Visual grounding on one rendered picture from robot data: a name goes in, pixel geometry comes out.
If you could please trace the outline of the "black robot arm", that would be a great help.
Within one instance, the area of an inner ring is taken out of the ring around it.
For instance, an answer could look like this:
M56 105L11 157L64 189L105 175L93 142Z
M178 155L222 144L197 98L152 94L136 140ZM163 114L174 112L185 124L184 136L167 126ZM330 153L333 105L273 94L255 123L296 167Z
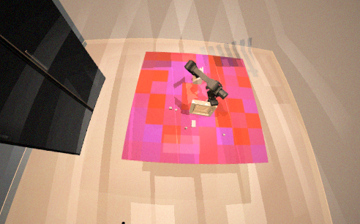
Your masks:
M225 90L222 89L223 86L219 81L216 81L213 78L208 77L204 72L201 72L194 61L189 60L184 67L196 78L201 78L206 83L209 90L216 94L216 97L225 99L229 95Z

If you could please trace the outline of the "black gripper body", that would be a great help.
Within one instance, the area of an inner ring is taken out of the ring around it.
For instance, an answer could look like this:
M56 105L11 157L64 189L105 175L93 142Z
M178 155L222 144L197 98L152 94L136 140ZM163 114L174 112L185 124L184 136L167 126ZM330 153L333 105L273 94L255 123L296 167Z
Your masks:
M208 86L205 86L205 89L209 89ZM207 90L208 94L209 94L209 97L210 97L210 106L215 106L215 105L218 105L218 100L216 99L216 94L214 94L213 92L211 92L210 90Z

